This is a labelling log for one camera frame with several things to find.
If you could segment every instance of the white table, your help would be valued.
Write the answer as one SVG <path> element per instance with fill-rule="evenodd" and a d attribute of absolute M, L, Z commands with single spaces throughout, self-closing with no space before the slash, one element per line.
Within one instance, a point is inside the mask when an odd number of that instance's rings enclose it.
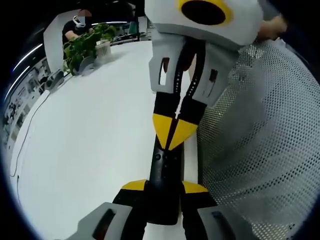
<path fill-rule="evenodd" d="M 155 141 L 152 43 L 127 43 L 111 51 L 113 62 L 72 77 L 52 94 L 46 91 L 14 146 L 10 174 L 16 165 L 17 171 L 11 185 L 17 196 L 19 175 L 23 212 L 44 239 L 69 237 L 80 219 L 112 202 L 124 184 L 149 177 Z M 184 91 L 189 83 L 186 72 Z M 195 135 L 186 141 L 184 155 L 184 179 L 196 183 Z M 185 239 L 181 220 L 176 226 L 148 224 L 143 239 Z"/>

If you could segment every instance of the gray mesh fabric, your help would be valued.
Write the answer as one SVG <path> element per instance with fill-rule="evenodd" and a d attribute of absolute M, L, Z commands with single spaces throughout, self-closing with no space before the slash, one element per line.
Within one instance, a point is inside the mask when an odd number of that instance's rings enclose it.
<path fill-rule="evenodd" d="M 320 86 L 275 42 L 243 49 L 197 131 L 201 183 L 262 240 L 291 239 L 320 192 Z"/>

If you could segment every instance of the green leaves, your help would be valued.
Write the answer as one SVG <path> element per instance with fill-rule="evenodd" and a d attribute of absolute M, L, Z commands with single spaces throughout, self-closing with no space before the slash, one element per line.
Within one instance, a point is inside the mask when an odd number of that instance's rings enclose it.
<path fill-rule="evenodd" d="M 70 40 L 63 45 L 66 56 L 66 64 L 72 75 L 74 69 L 79 70 L 82 60 L 86 57 L 97 57 L 96 44 L 100 40 L 113 41 L 117 29 L 114 26 L 100 23 L 97 24 L 92 33 L 85 33 L 76 39 Z"/>

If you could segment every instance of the yellow stripe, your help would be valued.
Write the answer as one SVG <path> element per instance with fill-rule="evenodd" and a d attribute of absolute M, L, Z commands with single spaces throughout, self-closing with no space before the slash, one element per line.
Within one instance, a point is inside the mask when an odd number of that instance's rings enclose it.
<path fill-rule="evenodd" d="M 208 190 L 201 186 L 200 184 L 188 182 L 188 181 L 182 181 L 184 190 L 186 194 L 196 194 L 196 193 L 205 193 L 208 192 Z"/>
<path fill-rule="evenodd" d="M 178 0 L 178 9 L 181 11 L 183 4 L 191 1 L 194 1 L 194 0 Z M 234 19 L 234 12 L 231 10 L 231 8 L 228 7 L 228 5 L 225 3 L 224 0 L 198 0 L 198 1 L 212 3 L 223 11 L 225 16 L 224 22 L 220 24 L 216 24 L 215 26 L 226 25 Z"/>
<path fill-rule="evenodd" d="M 179 144 L 182 144 L 197 130 L 197 127 L 198 125 L 179 119 L 169 150 L 172 150 Z"/>
<path fill-rule="evenodd" d="M 172 118 L 154 113 L 152 116 L 155 133 L 158 136 L 160 145 L 163 149 L 166 148 L 169 130 Z"/>
<path fill-rule="evenodd" d="M 121 189 L 143 191 L 147 180 L 131 181 L 124 185 Z"/>

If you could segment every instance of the ceiling light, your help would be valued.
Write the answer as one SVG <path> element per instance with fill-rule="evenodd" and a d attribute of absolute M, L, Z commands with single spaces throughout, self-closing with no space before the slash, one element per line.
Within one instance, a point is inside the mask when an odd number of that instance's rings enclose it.
<path fill-rule="evenodd" d="M 32 50 L 30 50 L 26 55 L 24 55 L 23 58 L 21 58 L 21 60 L 17 63 L 17 65 L 15 65 L 14 69 L 12 70 L 12 72 L 14 72 L 14 70 L 27 58 L 29 57 L 35 50 L 37 50 L 38 48 L 40 48 L 43 45 L 43 43 L 39 44 L 38 46 L 36 46 L 35 48 L 33 48 Z"/>
<path fill-rule="evenodd" d="M 25 72 L 30 68 L 30 66 L 27 66 L 25 68 L 25 70 L 23 70 L 23 72 L 16 78 L 16 80 L 14 81 L 14 83 L 11 85 L 9 91 L 6 93 L 4 100 L 6 100 L 6 98 L 8 97 L 10 91 L 12 90 L 12 88 L 14 87 L 14 85 L 16 85 L 16 83 L 18 82 L 18 80 L 22 77 L 23 74 L 25 74 Z"/>
<path fill-rule="evenodd" d="M 127 21 L 107 21 L 107 22 L 99 22 L 99 23 L 92 23 L 91 25 L 98 25 L 98 24 L 126 24 Z"/>

